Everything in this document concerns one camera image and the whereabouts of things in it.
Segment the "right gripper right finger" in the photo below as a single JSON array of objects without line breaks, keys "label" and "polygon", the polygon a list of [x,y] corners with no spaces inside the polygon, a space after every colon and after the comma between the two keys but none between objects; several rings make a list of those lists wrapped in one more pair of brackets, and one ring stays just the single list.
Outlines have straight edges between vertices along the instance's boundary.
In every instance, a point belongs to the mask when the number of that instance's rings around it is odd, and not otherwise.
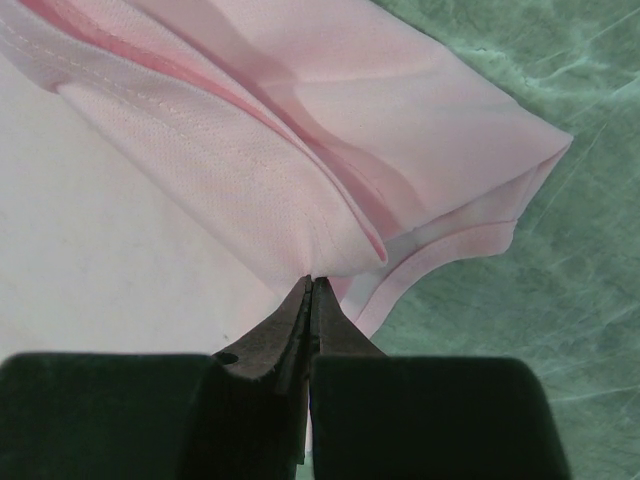
[{"label": "right gripper right finger", "polygon": [[318,479],[567,479],[547,397],[521,360],[388,356],[314,282],[310,327]]}]

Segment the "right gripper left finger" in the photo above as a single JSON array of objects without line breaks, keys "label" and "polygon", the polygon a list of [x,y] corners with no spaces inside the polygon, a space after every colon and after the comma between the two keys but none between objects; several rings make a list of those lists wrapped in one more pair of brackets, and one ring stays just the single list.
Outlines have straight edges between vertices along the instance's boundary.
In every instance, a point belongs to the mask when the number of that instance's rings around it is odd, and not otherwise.
[{"label": "right gripper left finger", "polygon": [[5,479],[292,479],[312,282],[212,355],[28,352],[1,365]]}]

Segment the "pink t shirt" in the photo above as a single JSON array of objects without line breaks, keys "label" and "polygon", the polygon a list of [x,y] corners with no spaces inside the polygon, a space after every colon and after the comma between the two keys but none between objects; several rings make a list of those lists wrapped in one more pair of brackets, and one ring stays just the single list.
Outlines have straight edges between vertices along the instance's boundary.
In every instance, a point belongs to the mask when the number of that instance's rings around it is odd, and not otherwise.
[{"label": "pink t shirt", "polygon": [[571,136],[370,1],[5,1],[1,52],[212,238],[211,314],[5,320],[10,351],[198,352],[302,276],[374,334],[507,250]]}]

